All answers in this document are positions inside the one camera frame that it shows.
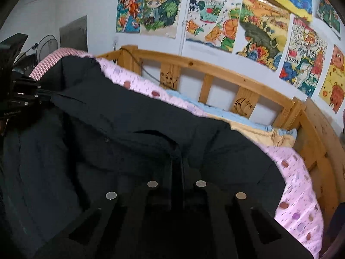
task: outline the brown dot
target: brown dot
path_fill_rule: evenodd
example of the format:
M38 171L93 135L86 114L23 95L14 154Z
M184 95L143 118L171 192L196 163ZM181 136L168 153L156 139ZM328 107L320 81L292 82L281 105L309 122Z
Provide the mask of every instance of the brown dot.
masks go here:
M152 96L160 96L159 92L156 92L155 90L151 92Z
M289 204L287 202L281 202L279 204L279 207L282 209L287 209L289 207Z
M124 88L129 89L130 88L130 81L124 82Z
M282 166L287 168L287 167L289 167L289 164L287 163L286 160L282 160Z

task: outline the black fabric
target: black fabric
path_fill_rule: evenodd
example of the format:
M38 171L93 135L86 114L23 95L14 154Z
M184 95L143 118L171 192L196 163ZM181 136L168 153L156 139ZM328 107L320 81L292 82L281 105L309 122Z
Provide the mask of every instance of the black fabric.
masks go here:
M13 239L27 257L107 192L159 182L173 159L274 216L284 180L229 124L113 84L91 58L61 59L40 85L56 91L52 105L9 124L1 178Z

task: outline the metal rivet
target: metal rivet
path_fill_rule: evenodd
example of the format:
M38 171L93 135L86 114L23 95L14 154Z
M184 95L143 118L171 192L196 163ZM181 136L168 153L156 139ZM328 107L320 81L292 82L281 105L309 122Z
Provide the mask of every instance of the metal rivet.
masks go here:
M236 198L238 198L239 200L245 200L247 198L247 195L243 192L238 192L236 194Z
M147 186L149 186L150 188L156 188L158 186L158 182L152 180L152 181L147 183Z
M199 180L195 184L200 188L203 188L206 186L206 182L204 180Z
M117 197L117 194L115 192L109 192L106 194L106 197L108 200L113 200Z

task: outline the polka dot bedding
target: polka dot bedding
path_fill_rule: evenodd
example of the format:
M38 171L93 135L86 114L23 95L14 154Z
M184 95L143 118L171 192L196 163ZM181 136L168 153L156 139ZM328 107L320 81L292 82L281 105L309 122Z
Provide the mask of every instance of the polka dot bedding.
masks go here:
M93 55L83 51L59 49L42 60L30 76L39 80L61 58L68 55L94 58ZM168 95L165 89L134 72L104 58L96 58L96 60L104 75L114 84L188 110L196 116L208 116L193 104ZM303 159L292 148L258 146L276 163L286 183L282 199L276 210L276 221L303 244L314 258L318 258L322 246L323 219Z

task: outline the white pipe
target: white pipe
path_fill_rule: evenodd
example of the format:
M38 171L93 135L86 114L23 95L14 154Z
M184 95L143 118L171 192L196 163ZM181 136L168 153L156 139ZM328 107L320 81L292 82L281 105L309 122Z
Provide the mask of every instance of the white pipe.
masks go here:
M188 18L188 13L189 13L189 1L190 0L187 0L187 7L186 7L186 12L185 12L185 17L184 17L184 20L182 22L183 31L182 31L182 37L181 37L181 41L180 41L180 49L178 51L178 55L182 55L183 46L185 44L187 18Z

